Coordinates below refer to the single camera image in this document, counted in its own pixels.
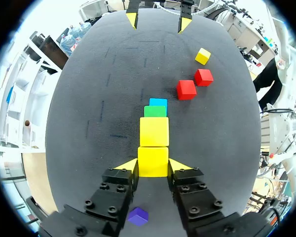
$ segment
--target green cube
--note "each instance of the green cube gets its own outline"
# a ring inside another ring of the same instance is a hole
[[[167,117],[165,106],[145,106],[144,117]]]

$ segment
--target blue object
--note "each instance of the blue object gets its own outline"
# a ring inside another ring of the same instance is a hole
[[[64,52],[70,56],[76,46],[75,39],[72,35],[65,36],[64,34],[61,35],[62,39],[60,41],[60,47],[64,50]]]
[[[168,111],[168,100],[167,99],[150,98],[149,105],[150,106],[165,106],[166,107],[166,116],[167,116],[167,111]]]
[[[7,102],[7,103],[10,103],[12,90],[13,90],[13,87],[11,87],[11,89],[10,89],[10,91],[9,91],[9,94],[8,94],[8,96],[7,96],[7,98],[6,98],[6,102]]]
[[[80,22],[80,28],[80,37],[82,38],[91,29],[91,24],[90,22]]]
[[[70,26],[70,29],[68,30],[68,35],[72,35],[77,43],[79,43],[79,41],[81,40],[80,34],[80,27]]]
[[[142,226],[148,222],[149,214],[148,212],[142,210],[140,207],[136,207],[128,215],[128,221],[136,226]]]

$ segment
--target screw head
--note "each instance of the screw head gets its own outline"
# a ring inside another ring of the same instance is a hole
[[[86,208],[93,208],[94,207],[94,203],[90,200],[90,199],[87,199],[85,202],[85,207]]]
[[[204,183],[198,184],[198,187],[200,187],[201,189],[206,189],[207,188],[206,184],[204,184]]]
[[[189,186],[184,185],[184,186],[181,187],[181,190],[185,193],[185,192],[189,191]]]
[[[118,191],[119,193],[123,193],[126,191],[124,185],[118,185],[116,191]]]
[[[193,206],[188,210],[190,215],[196,215],[200,212],[200,209],[197,206]]]
[[[221,200],[216,200],[214,202],[214,206],[216,206],[216,207],[222,207],[222,201]]]
[[[235,228],[231,225],[226,225],[224,227],[223,231],[226,233],[235,233],[236,232]]]
[[[87,229],[84,226],[77,226],[74,229],[74,233],[76,236],[85,236],[87,234]]]
[[[111,215],[111,216],[115,216],[117,214],[117,208],[115,206],[110,206],[108,208],[108,213]]]
[[[105,182],[101,183],[100,185],[100,189],[109,189],[109,188],[110,188],[109,185]]]

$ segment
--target purple cube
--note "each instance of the purple cube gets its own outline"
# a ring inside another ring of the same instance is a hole
[[[128,215],[128,221],[135,224],[136,226],[142,226],[148,221],[148,212],[142,210],[140,207],[136,207]]]

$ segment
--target yellow cube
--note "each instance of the yellow cube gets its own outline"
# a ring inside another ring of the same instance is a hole
[[[165,147],[169,145],[169,118],[140,118],[140,146]]]
[[[197,53],[197,55],[195,57],[195,60],[197,62],[199,62],[200,64],[205,65],[207,63],[207,61],[208,61],[208,59],[209,59],[210,56],[211,56],[211,53],[210,52],[208,52],[207,50],[201,48],[198,51],[198,53]]]
[[[138,147],[139,177],[167,177],[167,147]]]

